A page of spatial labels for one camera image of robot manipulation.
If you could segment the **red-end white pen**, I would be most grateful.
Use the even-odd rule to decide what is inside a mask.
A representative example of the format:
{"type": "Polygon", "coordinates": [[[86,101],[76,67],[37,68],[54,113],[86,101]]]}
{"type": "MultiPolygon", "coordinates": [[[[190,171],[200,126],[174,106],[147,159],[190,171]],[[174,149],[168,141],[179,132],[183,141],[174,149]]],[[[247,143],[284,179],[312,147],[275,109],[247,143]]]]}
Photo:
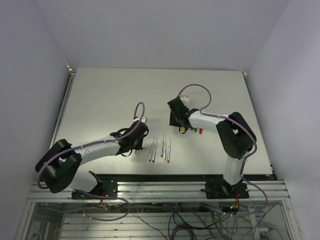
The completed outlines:
{"type": "Polygon", "coordinates": [[[151,147],[150,147],[150,153],[149,153],[149,158],[148,161],[151,162],[153,159],[153,152],[154,152],[154,145],[155,145],[155,137],[153,137],[153,141],[151,143],[151,147]]]}

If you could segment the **blue-end white pen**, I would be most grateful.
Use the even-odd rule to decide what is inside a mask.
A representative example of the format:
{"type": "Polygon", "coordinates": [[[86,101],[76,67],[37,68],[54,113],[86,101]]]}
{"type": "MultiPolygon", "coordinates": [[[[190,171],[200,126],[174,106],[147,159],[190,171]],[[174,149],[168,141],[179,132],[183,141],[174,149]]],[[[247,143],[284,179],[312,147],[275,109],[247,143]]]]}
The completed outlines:
{"type": "Polygon", "coordinates": [[[158,146],[158,138],[155,138],[154,145],[153,145],[153,153],[151,161],[154,163],[156,161],[156,155],[157,155],[157,146],[158,146]]]}

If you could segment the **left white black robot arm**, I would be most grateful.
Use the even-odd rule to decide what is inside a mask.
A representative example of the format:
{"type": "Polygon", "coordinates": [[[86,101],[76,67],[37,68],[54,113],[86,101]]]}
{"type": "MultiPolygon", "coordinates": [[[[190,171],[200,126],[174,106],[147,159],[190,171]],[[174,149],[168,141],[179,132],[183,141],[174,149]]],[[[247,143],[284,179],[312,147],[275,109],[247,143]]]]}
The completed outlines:
{"type": "Polygon", "coordinates": [[[148,133],[148,126],[137,119],[128,128],[78,146],[66,139],[58,140],[35,165],[38,187],[53,194],[69,187],[96,199],[106,192],[103,182],[93,171],[82,171],[79,167],[103,157],[128,157],[143,149],[143,139],[148,133]]]}

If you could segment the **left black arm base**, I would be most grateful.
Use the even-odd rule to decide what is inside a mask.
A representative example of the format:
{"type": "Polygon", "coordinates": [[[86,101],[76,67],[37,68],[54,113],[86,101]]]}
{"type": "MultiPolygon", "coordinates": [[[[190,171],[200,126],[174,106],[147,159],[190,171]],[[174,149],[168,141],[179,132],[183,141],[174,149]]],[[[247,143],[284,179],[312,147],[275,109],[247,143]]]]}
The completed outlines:
{"type": "Polygon", "coordinates": [[[99,199],[98,196],[116,197],[118,193],[118,185],[112,179],[103,181],[93,171],[77,172],[69,188],[72,189],[73,200],[99,199]]]}

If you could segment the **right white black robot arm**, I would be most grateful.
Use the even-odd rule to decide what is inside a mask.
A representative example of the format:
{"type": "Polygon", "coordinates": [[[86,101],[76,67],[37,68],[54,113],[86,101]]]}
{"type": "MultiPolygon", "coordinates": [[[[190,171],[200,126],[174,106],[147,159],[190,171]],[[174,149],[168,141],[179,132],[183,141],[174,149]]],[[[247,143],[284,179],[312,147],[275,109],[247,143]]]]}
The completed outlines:
{"type": "Polygon", "coordinates": [[[226,168],[220,186],[221,194],[233,197],[243,182],[243,171],[247,159],[256,153],[257,137],[239,112],[219,115],[188,108],[181,98],[168,103],[170,116],[178,127],[203,129],[219,135],[222,147],[227,154],[226,168]]]}

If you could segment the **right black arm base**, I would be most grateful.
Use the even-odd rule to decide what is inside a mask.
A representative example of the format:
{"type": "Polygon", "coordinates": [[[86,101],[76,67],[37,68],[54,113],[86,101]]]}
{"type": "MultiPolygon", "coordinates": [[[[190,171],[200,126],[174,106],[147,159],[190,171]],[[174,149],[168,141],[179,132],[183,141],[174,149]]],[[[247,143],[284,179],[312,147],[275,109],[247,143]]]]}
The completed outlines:
{"type": "Polygon", "coordinates": [[[220,181],[208,181],[200,191],[206,194],[207,199],[249,198],[248,187],[242,181],[235,185],[230,185],[223,179],[220,181]]]}

